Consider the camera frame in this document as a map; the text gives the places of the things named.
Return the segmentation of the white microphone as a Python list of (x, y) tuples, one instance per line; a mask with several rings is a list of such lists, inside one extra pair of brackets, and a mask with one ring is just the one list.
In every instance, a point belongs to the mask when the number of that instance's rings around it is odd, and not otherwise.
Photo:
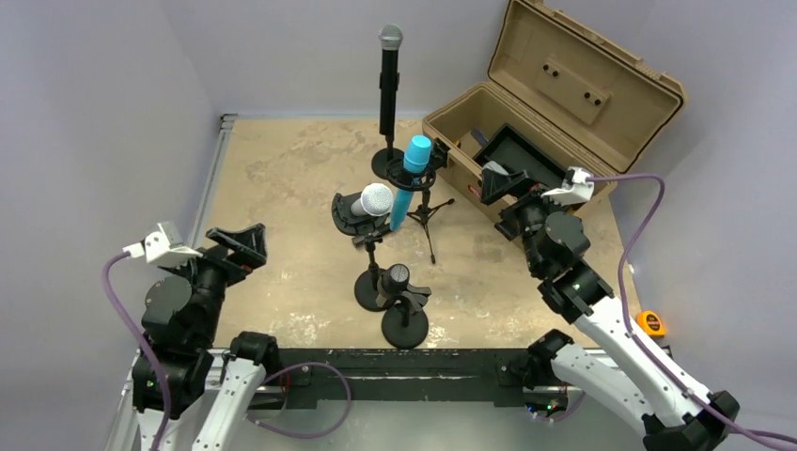
[(383, 183), (370, 183), (353, 201), (350, 212), (355, 217), (381, 217), (393, 209), (394, 195)]

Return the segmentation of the small black microphone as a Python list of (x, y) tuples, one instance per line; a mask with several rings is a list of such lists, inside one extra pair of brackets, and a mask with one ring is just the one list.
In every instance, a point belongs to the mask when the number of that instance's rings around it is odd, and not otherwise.
[(410, 280), (409, 268), (401, 263), (384, 270), (380, 277), (379, 290), (385, 297), (398, 296), (407, 290)]

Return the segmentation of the black shock mount cradle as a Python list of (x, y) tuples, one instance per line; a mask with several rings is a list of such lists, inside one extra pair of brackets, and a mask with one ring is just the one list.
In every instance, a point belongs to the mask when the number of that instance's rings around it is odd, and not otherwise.
[(368, 214), (356, 216), (352, 206), (361, 197), (361, 192), (343, 195), (336, 193), (332, 199), (331, 214), (337, 230), (347, 236), (363, 236), (375, 231), (386, 222), (386, 217), (375, 217)]

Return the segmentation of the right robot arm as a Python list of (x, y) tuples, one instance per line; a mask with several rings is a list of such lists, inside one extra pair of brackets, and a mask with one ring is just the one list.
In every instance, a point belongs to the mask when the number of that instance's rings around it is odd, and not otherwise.
[(553, 329), (529, 346), (525, 363), (510, 372), (529, 388), (557, 379), (598, 400), (642, 438), (647, 450), (713, 450), (729, 435), (740, 404), (727, 391), (711, 391), (685, 372), (638, 325), (628, 305), (585, 261), (590, 246), (580, 218), (566, 208), (591, 199), (596, 180), (570, 168), (548, 189), (524, 171), (510, 174), (486, 163), (480, 199), (505, 195), (496, 229), (523, 246), (528, 270), (540, 281), (549, 308), (598, 344), (606, 365)]

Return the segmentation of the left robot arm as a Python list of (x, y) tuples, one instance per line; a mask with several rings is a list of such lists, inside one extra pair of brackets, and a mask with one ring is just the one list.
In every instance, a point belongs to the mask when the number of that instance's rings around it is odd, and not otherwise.
[(214, 227), (206, 236), (212, 247), (191, 248), (165, 222), (127, 249), (168, 273), (148, 290), (141, 318), (145, 346), (132, 369), (144, 450), (224, 449), (257, 387), (284, 367), (273, 336), (239, 333), (222, 359), (221, 392), (208, 418), (197, 423), (227, 289), (267, 262), (261, 223), (240, 231)]

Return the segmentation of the clip stand round base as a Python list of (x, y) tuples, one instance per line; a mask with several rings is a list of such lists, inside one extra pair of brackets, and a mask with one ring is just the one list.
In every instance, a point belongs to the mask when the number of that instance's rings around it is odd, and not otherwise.
[(429, 319), (423, 308), (429, 300), (431, 289), (411, 284), (399, 288), (395, 284), (381, 282), (378, 292), (377, 304), (389, 304), (382, 319), (385, 340), (399, 350), (418, 347), (429, 332)]

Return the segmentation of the blue microphone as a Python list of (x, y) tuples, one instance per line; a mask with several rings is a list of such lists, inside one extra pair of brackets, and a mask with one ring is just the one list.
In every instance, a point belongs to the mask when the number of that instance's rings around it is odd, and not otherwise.
[(393, 172), (397, 190), (390, 215), (391, 231), (398, 230), (403, 224), (414, 197), (411, 187), (429, 165), (431, 151), (431, 140), (425, 135), (415, 135), (404, 152), (400, 169)]

